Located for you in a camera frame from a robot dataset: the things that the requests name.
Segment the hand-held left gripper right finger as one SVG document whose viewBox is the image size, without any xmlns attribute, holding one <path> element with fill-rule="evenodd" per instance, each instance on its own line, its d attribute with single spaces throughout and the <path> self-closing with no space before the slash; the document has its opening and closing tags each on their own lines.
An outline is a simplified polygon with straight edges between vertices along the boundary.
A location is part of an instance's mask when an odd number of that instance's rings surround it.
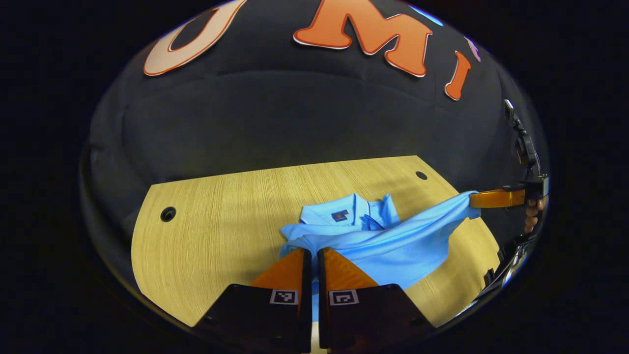
<svg viewBox="0 0 629 354">
<path fill-rule="evenodd" d="M 329 354 L 399 354 L 435 334 L 398 284 L 379 285 L 330 247 L 317 252 L 319 340 Z"/>
</svg>

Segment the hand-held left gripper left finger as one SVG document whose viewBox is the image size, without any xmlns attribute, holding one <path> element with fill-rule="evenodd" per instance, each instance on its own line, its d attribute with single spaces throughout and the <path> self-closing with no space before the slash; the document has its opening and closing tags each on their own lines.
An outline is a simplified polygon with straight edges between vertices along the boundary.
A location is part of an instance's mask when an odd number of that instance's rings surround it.
<svg viewBox="0 0 629 354">
<path fill-rule="evenodd" d="M 291 251 L 249 285 L 227 286 L 193 332 L 236 354 L 308 354 L 312 349 L 310 251 Z"/>
</svg>

